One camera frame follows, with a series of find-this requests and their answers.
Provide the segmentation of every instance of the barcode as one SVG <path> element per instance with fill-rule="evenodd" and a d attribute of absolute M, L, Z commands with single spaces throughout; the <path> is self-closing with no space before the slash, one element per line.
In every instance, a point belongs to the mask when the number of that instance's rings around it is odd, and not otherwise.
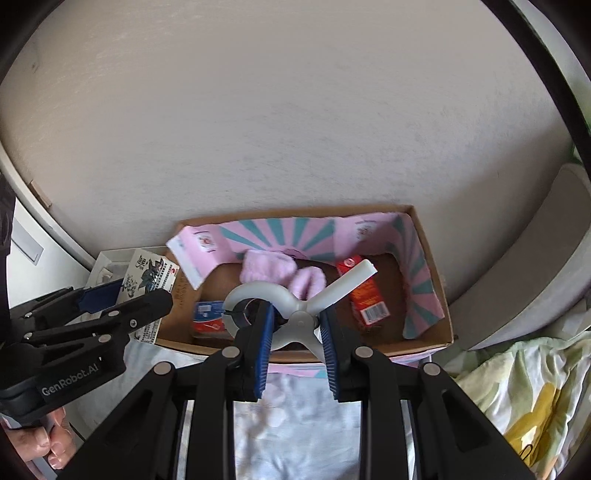
<path fill-rule="evenodd" d="M 172 268 L 172 265 L 169 265 L 168 268 L 166 269 L 166 275 L 164 276 L 164 280 L 162 282 L 162 285 L 166 285 L 166 282 L 168 281 L 168 277 L 170 276 L 170 269 Z"/>
<path fill-rule="evenodd" d="M 140 328 L 136 332 L 136 338 L 140 342 L 154 344 L 156 342 L 156 336 L 160 328 L 160 320 L 156 320 L 145 327 Z"/>
<path fill-rule="evenodd" d="M 390 316 L 390 312 L 386 308 L 386 304 L 381 301 L 376 305 L 367 307 L 365 310 L 361 310 L 361 315 L 363 316 L 365 323 L 371 325 L 372 323 Z"/>

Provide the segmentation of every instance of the cardboard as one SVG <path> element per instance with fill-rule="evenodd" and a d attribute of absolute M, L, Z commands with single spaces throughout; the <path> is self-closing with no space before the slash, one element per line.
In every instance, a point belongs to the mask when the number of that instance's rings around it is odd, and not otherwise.
<path fill-rule="evenodd" d="M 177 232 L 186 225 L 199 226 L 207 223 L 222 223 L 232 220 L 245 220 L 251 218 L 280 218 L 289 216 L 349 216 L 371 212 L 405 212 L 413 219 L 418 237 L 423 246 L 427 264 L 431 271 L 433 284 L 437 297 L 445 312 L 445 318 L 425 331 L 419 338 L 404 340 L 402 329 L 406 313 L 404 279 L 394 257 L 382 254 L 368 257 L 376 266 L 378 273 L 374 276 L 382 293 L 391 317 L 382 322 L 369 332 L 362 333 L 364 341 L 388 356 L 409 355 L 442 348 L 453 342 L 452 324 L 449 318 L 447 301 L 443 292 L 441 279 L 433 260 L 433 254 L 429 248 L 423 227 L 418 219 L 417 212 L 410 205 L 363 205 L 363 206 L 333 206 L 333 207 L 305 207 L 298 209 L 266 210 L 255 212 L 241 212 L 228 215 L 209 216 L 180 222 Z M 176 261 L 169 252 L 167 257 Z M 338 278 L 335 267 L 311 261 L 298 261 L 299 266 L 315 265 L 326 274 L 327 282 Z M 211 355 L 218 349 L 230 344 L 225 339 L 197 339 L 191 335 L 193 309 L 199 300 L 223 300 L 235 287 L 240 285 L 239 275 L 242 266 L 240 264 L 224 264 L 218 266 L 197 290 L 193 290 L 185 275 L 180 272 L 174 284 L 172 295 L 173 309 L 168 316 L 162 319 L 156 344 L 178 351 Z M 348 298 L 341 299 L 336 305 L 339 320 L 344 325 L 356 329 L 356 322 Z M 313 363 L 318 360 L 307 350 L 300 350 L 299 345 L 289 345 L 286 350 L 275 351 L 271 354 L 271 362 L 275 363 Z"/>

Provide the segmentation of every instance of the human hand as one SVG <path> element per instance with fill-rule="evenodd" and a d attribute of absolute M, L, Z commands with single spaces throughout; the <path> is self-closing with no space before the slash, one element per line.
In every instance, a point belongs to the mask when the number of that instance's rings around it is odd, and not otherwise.
<path fill-rule="evenodd" d="M 76 453 L 72 434 L 67 429 L 65 409 L 58 408 L 49 415 L 54 423 L 49 435 L 45 428 L 6 430 L 8 439 L 24 462 L 47 456 L 47 461 L 55 470 L 66 466 Z"/>

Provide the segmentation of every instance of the product package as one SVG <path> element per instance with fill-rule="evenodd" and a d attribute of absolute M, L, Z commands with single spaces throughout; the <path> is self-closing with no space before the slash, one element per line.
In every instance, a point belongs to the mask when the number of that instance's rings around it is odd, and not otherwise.
<path fill-rule="evenodd" d="M 171 291 L 177 273 L 178 265 L 168 258 L 138 248 L 129 262 L 117 303 L 123 303 L 157 288 Z M 140 342 L 154 343 L 159 327 L 160 320 L 156 320 L 136 330 L 135 338 Z"/>
<path fill-rule="evenodd" d="M 342 262 L 338 262 L 336 269 L 339 275 L 343 276 L 362 260 L 359 255 L 354 255 Z M 349 297 L 353 307 L 353 315 L 363 330 L 375 326 L 378 322 L 390 316 L 384 298 L 373 278 L 364 281 L 349 294 Z"/>

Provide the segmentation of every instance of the pink fuzzy fabric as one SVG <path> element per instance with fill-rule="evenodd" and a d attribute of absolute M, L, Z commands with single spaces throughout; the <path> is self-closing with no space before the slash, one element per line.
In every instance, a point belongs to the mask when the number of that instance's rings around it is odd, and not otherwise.
<path fill-rule="evenodd" d="M 312 298 L 326 287 L 324 272 L 318 267 L 306 267 L 298 270 L 287 287 L 300 300 Z"/>
<path fill-rule="evenodd" d="M 297 271 L 296 261 L 281 252 L 248 250 L 244 254 L 240 282 L 267 281 L 286 287 Z"/>

